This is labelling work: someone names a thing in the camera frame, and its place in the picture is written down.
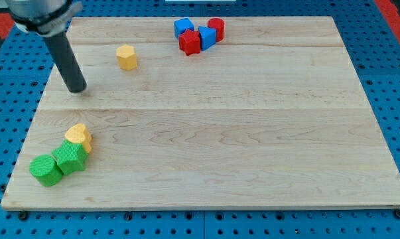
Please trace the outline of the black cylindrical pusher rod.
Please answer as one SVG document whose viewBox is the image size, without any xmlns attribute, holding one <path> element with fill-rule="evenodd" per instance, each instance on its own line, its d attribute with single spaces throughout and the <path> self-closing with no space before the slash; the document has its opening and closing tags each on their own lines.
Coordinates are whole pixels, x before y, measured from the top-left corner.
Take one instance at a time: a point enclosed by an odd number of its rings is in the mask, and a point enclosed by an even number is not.
<svg viewBox="0 0 400 239">
<path fill-rule="evenodd" d="M 52 37 L 45 37 L 44 42 L 68 91 L 71 93 L 83 92 L 87 83 L 66 33 L 61 32 Z"/>
</svg>

